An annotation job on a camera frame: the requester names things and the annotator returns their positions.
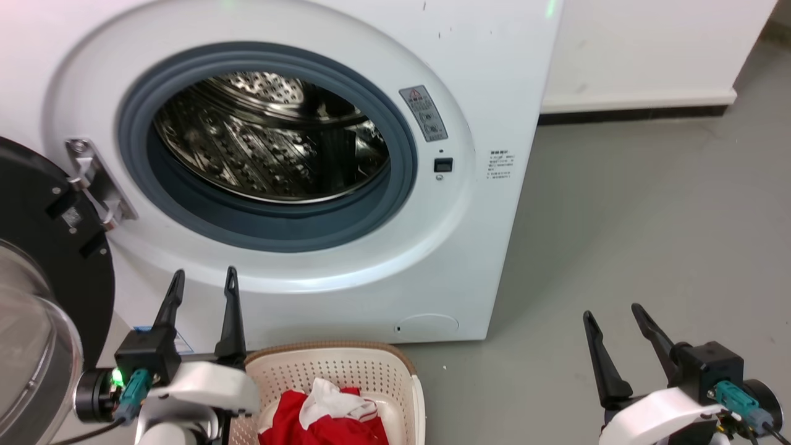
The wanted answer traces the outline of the black glass washer door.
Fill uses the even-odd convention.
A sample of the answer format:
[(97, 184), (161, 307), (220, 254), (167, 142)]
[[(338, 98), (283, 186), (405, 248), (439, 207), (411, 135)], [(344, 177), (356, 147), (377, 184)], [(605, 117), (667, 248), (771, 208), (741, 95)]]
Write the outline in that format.
[[(62, 212), (83, 216), (69, 228)], [(34, 150), (0, 137), (0, 445), (48, 445), (115, 303), (108, 240), (84, 192)]]

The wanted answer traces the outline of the chrome door hinge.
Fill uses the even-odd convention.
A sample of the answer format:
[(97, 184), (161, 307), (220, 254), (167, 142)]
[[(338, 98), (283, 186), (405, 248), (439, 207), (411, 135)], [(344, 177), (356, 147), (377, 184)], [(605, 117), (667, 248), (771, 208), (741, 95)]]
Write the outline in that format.
[(72, 189), (87, 195), (104, 230), (112, 231), (125, 221), (136, 221), (138, 212), (104, 165), (93, 142), (87, 138), (68, 138), (64, 144), (75, 169), (69, 183)]

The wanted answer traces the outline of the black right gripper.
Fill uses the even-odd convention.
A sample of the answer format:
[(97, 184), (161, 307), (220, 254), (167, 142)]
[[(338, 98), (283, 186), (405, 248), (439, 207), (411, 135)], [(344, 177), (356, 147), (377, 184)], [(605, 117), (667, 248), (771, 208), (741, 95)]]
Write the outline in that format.
[[(667, 334), (638, 302), (631, 311), (642, 336), (650, 341), (670, 387), (678, 387), (702, 406), (715, 402), (710, 398), (717, 383), (727, 381), (742, 386), (744, 359), (722, 344), (711, 341), (692, 346), (687, 342), (672, 343)], [(591, 367), (601, 407), (622, 410), (631, 403), (633, 389), (623, 380), (604, 346), (604, 335), (590, 310), (583, 313), (583, 324)]]

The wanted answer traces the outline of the round drain filter cover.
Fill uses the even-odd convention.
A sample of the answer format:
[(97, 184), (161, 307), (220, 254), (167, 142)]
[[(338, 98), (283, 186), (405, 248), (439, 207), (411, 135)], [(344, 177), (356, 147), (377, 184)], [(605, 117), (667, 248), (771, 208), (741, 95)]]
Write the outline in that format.
[(447, 341), (457, 333), (459, 322), (452, 316), (424, 313), (412, 315), (397, 322), (394, 332), (409, 342)]

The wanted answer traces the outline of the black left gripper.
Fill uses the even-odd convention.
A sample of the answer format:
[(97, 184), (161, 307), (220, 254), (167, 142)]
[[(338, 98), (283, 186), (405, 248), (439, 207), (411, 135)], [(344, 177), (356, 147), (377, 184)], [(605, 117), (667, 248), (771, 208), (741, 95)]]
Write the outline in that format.
[[(176, 351), (176, 313), (183, 302), (186, 275), (183, 269), (175, 271), (152, 328), (131, 329), (116, 350), (115, 360), (125, 377), (139, 369), (158, 376), (161, 385), (169, 385), (181, 364)], [(221, 336), (214, 349), (215, 363), (227, 367), (243, 367), (247, 357), (245, 327), (239, 294), (237, 270), (227, 268), (224, 287), (225, 315)]]

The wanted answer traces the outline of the grey warning sticker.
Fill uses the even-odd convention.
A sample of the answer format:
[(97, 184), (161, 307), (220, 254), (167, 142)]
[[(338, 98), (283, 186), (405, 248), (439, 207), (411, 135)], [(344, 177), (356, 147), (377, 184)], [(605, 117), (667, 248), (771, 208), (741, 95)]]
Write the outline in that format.
[(427, 143), (447, 139), (446, 125), (444, 125), (437, 105), (424, 85), (401, 88), (399, 95), (412, 112)]

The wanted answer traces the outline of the red and white clothes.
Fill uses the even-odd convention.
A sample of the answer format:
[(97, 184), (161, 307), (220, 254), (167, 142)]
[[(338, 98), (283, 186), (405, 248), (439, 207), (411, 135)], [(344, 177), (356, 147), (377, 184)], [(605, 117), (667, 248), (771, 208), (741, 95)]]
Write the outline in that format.
[(259, 445), (390, 445), (378, 405), (358, 387), (315, 378), (311, 391), (283, 392)]

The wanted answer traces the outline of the white and black baseboard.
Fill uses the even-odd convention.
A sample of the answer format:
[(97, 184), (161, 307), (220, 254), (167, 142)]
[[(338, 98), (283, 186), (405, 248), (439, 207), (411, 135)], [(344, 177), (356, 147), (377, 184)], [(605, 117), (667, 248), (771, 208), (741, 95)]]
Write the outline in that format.
[(604, 96), (547, 96), (539, 126), (721, 117), (735, 103), (734, 88)]

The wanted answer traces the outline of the cream perforated laundry basket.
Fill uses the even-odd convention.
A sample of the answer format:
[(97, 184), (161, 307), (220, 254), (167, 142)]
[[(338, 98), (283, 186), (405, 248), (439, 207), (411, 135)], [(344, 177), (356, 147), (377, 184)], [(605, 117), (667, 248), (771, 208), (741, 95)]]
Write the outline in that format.
[(232, 421), (229, 445), (259, 445), (281, 394), (310, 392), (316, 378), (356, 387), (378, 406), (390, 445), (426, 445), (426, 402), (412, 361), (378, 342), (319, 341), (267, 347), (247, 355), (247, 375), (259, 389), (261, 411)]

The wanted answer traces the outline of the white front-load washing machine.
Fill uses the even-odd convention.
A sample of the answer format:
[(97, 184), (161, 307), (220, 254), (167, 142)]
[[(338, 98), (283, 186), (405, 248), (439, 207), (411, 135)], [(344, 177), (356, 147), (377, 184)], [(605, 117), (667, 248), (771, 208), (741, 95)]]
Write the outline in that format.
[(234, 266), (249, 349), (407, 343), (424, 313), (483, 340), (559, 1), (0, 0), (0, 137), (68, 179), (93, 142), (138, 212), (108, 231), (131, 327), (183, 269), (176, 330), (213, 350)]

